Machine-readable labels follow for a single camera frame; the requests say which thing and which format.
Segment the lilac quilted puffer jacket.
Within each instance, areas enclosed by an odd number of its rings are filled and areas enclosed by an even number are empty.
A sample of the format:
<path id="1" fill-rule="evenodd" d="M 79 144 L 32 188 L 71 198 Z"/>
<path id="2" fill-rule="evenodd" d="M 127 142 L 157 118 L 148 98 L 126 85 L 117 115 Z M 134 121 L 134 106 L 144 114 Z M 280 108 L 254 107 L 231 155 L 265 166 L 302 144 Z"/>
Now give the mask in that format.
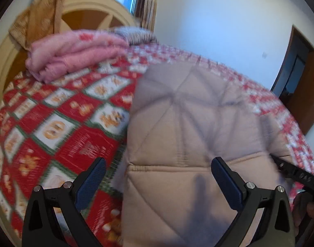
<path id="1" fill-rule="evenodd" d="M 221 157 L 259 188 L 292 181 L 271 114 L 257 115 L 238 84 L 191 63 L 148 67 L 130 110 L 122 204 L 124 246 L 214 246 L 235 218 L 210 169 Z"/>

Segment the brown wooden door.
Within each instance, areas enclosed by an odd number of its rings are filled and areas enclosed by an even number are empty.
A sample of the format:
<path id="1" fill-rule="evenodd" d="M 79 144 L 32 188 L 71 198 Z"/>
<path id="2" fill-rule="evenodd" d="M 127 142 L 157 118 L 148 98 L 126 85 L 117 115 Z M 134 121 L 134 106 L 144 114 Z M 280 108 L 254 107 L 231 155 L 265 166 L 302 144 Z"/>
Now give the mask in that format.
<path id="1" fill-rule="evenodd" d="M 314 52 L 309 53 L 303 74 L 286 107 L 306 135 L 314 124 Z"/>

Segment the red patchwork bear bedspread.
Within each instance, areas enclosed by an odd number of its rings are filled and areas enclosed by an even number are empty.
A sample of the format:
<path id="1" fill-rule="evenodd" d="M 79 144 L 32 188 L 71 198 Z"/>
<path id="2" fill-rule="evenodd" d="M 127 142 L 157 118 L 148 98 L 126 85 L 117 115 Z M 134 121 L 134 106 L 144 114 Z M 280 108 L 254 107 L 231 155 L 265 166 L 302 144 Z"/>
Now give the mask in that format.
<path id="1" fill-rule="evenodd" d="M 0 226 L 21 245 L 26 206 L 34 186 L 72 181 L 97 157 L 107 174 L 83 217 L 104 246 L 121 246 L 121 194 L 111 185 L 125 147 L 125 127 L 138 79 L 151 64 L 190 61 L 239 84 L 258 114 L 271 113 L 286 136 L 293 161 L 314 173 L 303 133 L 267 89 L 225 65 L 158 44 L 132 46 L 124 56 L 44 84 L 25 70 L 17 51 L 12 80 L 0 101 Z"/>

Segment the pink folded blanket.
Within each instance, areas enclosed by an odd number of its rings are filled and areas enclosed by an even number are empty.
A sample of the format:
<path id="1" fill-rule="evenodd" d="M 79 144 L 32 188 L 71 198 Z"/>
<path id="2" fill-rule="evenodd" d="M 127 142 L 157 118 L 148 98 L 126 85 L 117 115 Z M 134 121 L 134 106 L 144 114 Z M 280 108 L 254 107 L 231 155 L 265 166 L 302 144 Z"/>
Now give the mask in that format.
<path id="1" fill-rule="evenodd" d="M 103 30 L 74 30 L 31 44 L 25 66 L 40 82 L 50 83 L 107 59 L 123 55 L 129 43 Z"/>

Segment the left beige floral curtain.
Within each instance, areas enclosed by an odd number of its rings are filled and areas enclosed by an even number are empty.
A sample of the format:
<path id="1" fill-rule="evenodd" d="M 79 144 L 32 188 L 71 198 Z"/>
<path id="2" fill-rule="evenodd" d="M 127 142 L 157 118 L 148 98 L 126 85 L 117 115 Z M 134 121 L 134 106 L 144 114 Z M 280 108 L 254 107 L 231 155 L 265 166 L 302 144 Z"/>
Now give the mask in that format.
<path id="1" fill-rule="evenodd" d="M 31 5 L 17 16 L 9 34 L 23 49 L 33 42 L 60 31 L 65 0 L 32 0 Z"/>

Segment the beige floral curtain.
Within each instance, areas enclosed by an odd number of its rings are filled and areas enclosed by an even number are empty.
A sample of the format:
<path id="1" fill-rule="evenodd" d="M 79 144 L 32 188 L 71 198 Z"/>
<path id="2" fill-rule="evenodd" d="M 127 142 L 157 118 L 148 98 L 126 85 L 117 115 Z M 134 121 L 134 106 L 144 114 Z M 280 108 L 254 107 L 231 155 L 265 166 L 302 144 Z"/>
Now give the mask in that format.
<path id="1" fill-rule="evenodd" d="M 158 0 L 144 0 L 141 26 L 151 32 L 154 31 Z"/>
<path id="2" fill-rule="evenodd" d="M 60 31 L 65 0 L 32 0 L 31 5 L 17 16 L 9 34 L 23 49 L 33 42 Z"/>

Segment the striped pillow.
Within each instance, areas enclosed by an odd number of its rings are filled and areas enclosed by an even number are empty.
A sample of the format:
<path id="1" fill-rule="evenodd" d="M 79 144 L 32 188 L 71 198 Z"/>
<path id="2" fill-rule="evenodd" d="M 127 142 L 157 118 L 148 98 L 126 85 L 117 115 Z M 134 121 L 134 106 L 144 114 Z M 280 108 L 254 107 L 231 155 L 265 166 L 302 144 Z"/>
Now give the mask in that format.
<path id="1" fill-rule="evenodd" d="M 115 27 L 112 32 L 125 39 L 130 46 L 146 43 L 158 43 L 157 37 L 150 30 L 141 27 Z"/>

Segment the cream wooden headboard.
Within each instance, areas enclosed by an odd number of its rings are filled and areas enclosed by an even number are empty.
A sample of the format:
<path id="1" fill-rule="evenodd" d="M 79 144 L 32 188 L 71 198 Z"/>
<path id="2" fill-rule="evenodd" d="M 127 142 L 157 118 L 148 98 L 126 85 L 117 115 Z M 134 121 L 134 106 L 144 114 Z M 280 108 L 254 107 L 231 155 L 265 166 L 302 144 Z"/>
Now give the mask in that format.
<path id="1" fill-rule="evenodd" d="M 137 19 L 116 0 L 65 0 L 60 32 L 138 25 Z M 10 81 L 25 71 L 25 55 L 26 51 L 10 35 L 0 43 L 0 103 Z"/>

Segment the right beige floral curtain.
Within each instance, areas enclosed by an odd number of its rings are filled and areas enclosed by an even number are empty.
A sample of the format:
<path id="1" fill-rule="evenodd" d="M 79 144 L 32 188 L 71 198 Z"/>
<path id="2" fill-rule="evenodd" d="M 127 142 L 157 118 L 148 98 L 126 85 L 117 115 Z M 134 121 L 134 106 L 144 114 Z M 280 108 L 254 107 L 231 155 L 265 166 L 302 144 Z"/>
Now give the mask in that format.
<path id="1" fill-rule="evenodd" d="M 141 26 L 151 32 L 154 31 L 158 0 L 144 0 Z"/>

